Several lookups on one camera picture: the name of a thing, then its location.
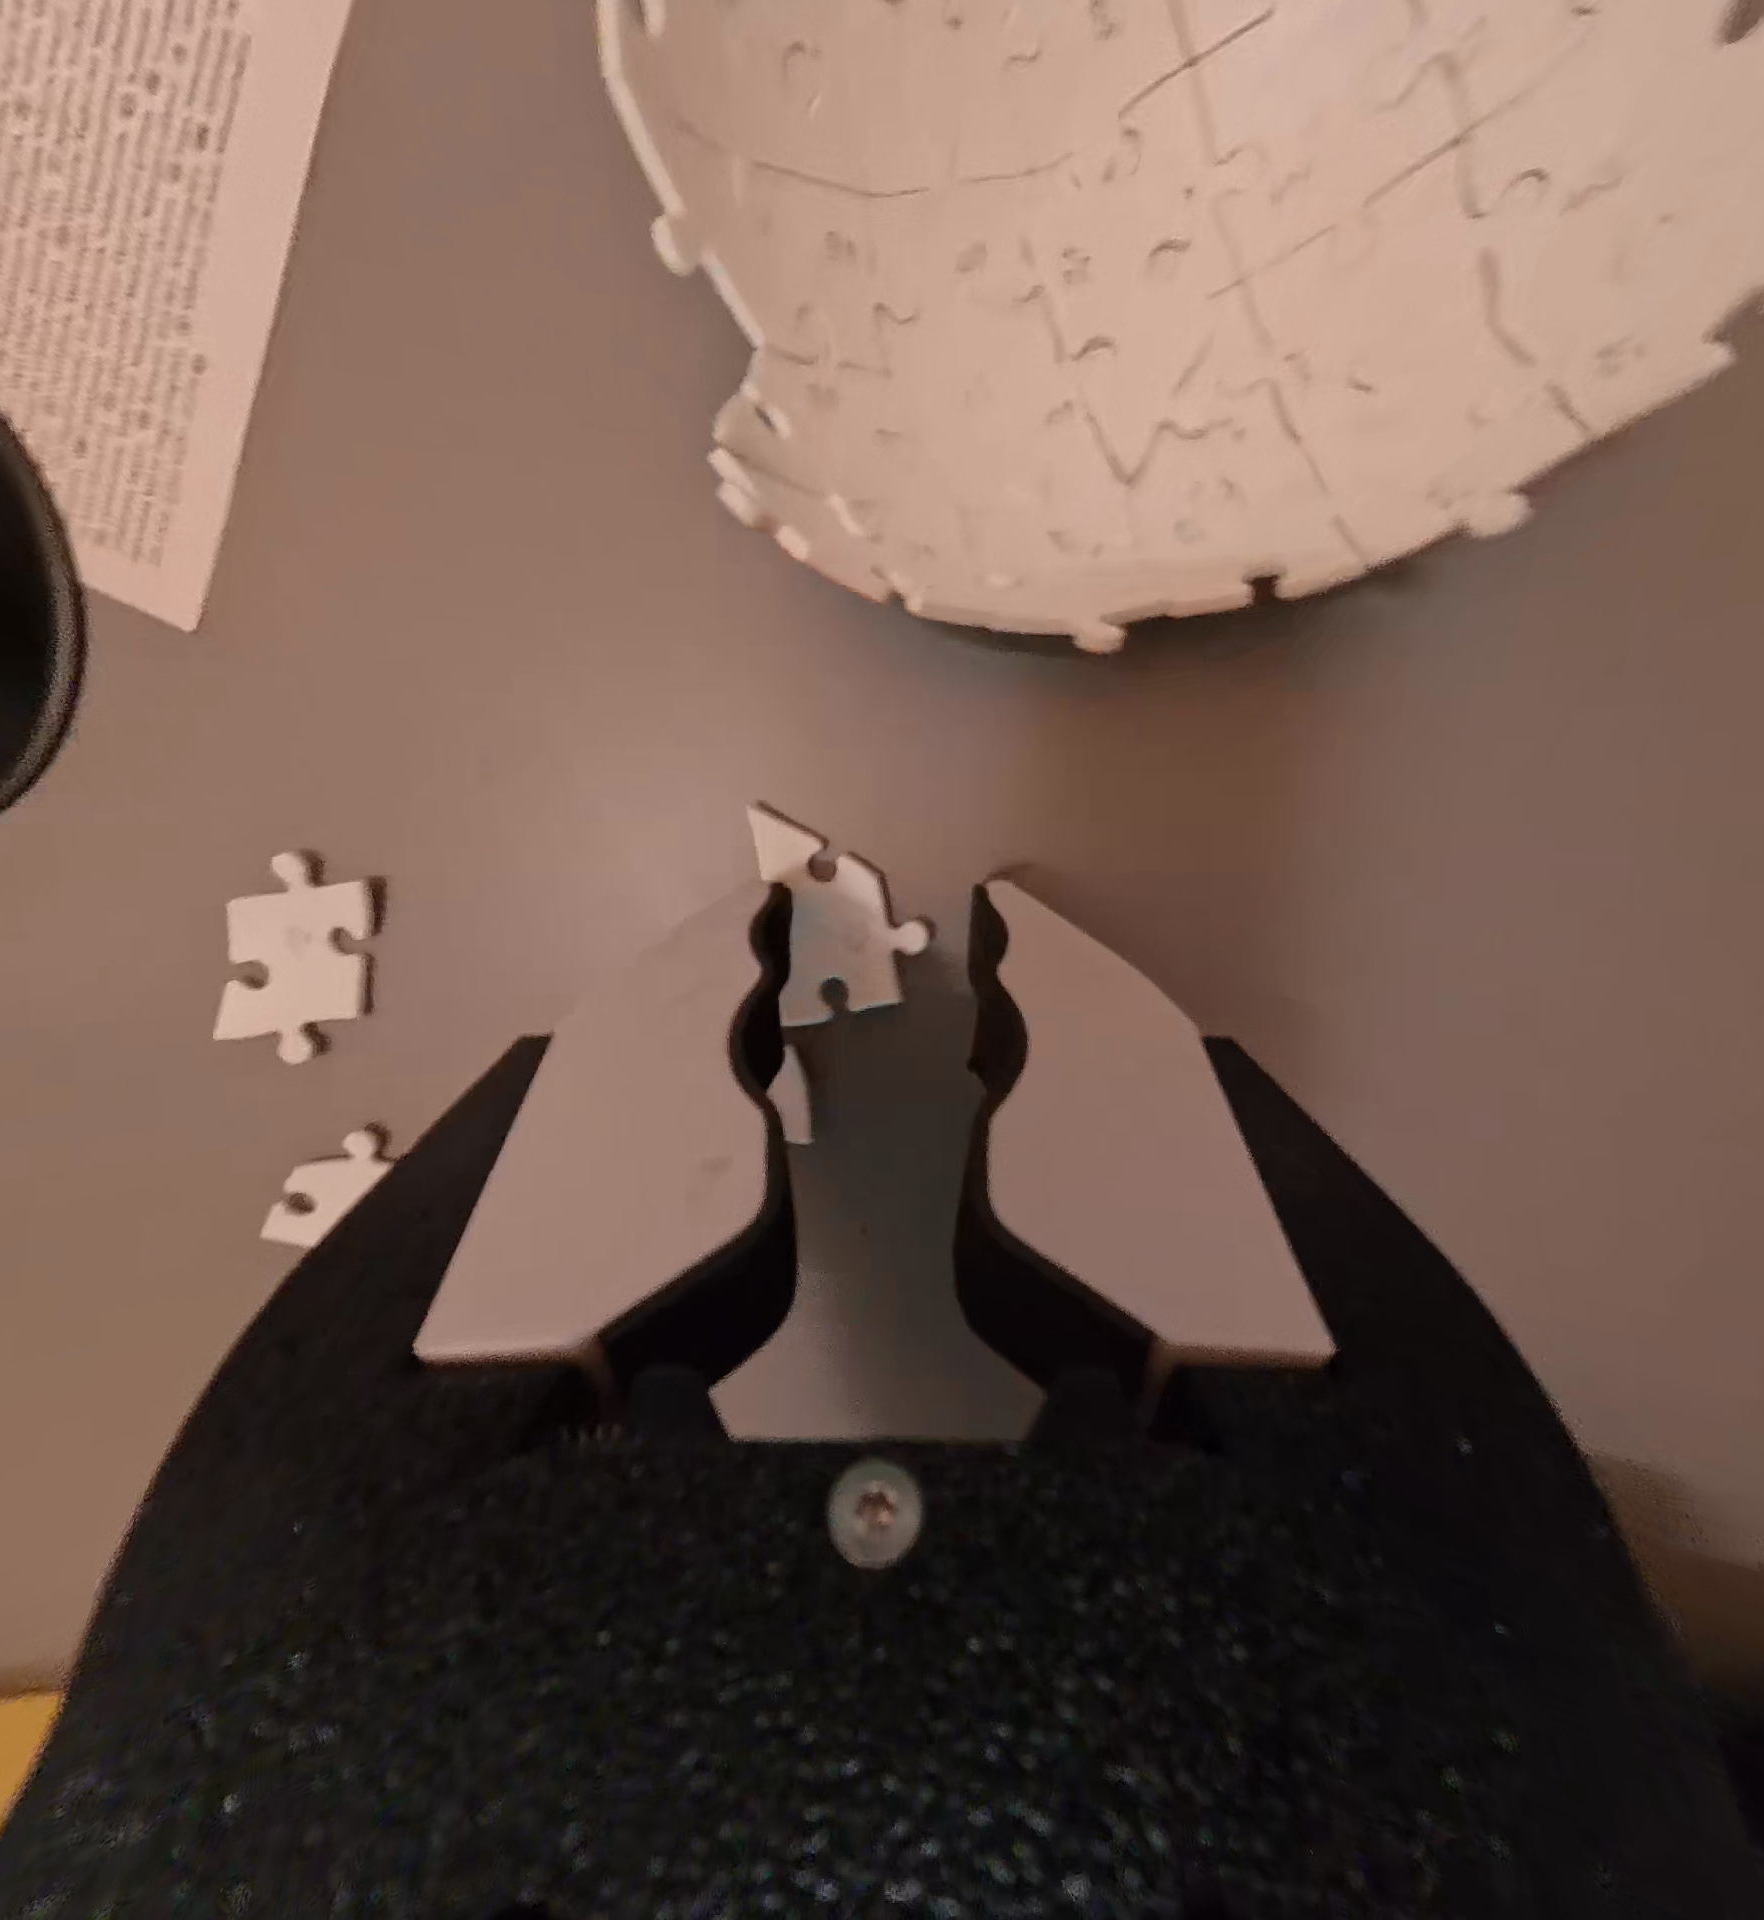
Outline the printed puzzle instruction leaflet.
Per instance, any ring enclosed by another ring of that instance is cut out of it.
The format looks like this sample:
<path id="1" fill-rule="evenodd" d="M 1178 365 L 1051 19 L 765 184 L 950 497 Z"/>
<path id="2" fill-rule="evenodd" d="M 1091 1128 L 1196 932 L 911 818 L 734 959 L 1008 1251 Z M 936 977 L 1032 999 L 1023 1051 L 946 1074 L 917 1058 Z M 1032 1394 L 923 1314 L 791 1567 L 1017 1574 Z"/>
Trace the printed puzzle instruction leaflet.
<path id="1" fill-rule="evenodd" d="M 205 617 L 353 5 L 0 0 L 0 416 L 82 587 Z"/>

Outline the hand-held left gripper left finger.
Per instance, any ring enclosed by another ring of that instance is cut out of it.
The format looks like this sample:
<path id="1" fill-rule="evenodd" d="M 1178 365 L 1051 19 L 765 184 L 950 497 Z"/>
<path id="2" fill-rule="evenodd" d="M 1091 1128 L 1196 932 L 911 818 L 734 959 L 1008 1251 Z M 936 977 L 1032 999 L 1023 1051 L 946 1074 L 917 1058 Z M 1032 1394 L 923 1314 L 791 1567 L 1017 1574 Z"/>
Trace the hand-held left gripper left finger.
<path id="1" fill-rule="evenodd" d="M 794 896 L 749 881 L 601 977 L 552 1027 L 414 1356 L 566 1363 L 609 1405 L 709 1400 L 797 1297 L 785 1058 Z"/>

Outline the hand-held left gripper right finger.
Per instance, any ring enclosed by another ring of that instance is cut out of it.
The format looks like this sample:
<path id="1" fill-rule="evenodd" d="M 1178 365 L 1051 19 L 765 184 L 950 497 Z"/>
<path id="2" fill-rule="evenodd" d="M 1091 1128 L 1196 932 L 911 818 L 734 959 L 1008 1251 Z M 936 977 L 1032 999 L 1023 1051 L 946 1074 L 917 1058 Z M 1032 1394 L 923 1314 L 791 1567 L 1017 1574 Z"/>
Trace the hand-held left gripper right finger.
<path id="1" fill-rule="evenodd" d="M 965 922 L 979 1115 L 951 1229 L 965 1330 L 1152 1415 L 1182 1365 L 1313 1373 L 1336 1338 L 1196 1020 L 1013 877 Z"/>

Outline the partly built white puzzle ball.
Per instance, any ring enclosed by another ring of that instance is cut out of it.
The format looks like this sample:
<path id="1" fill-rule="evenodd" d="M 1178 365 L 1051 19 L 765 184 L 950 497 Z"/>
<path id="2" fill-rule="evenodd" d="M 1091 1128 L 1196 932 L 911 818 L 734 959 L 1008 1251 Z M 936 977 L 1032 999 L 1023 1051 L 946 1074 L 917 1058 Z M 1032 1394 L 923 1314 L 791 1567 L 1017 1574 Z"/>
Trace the partly built white puzzle ball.
<path id="1" fill-rule="evenodd" d="M 1764 5 L 597 5 L 719 502 L 867 603 L 1131 626 L 1500 540 L 1764 311 Z"/>

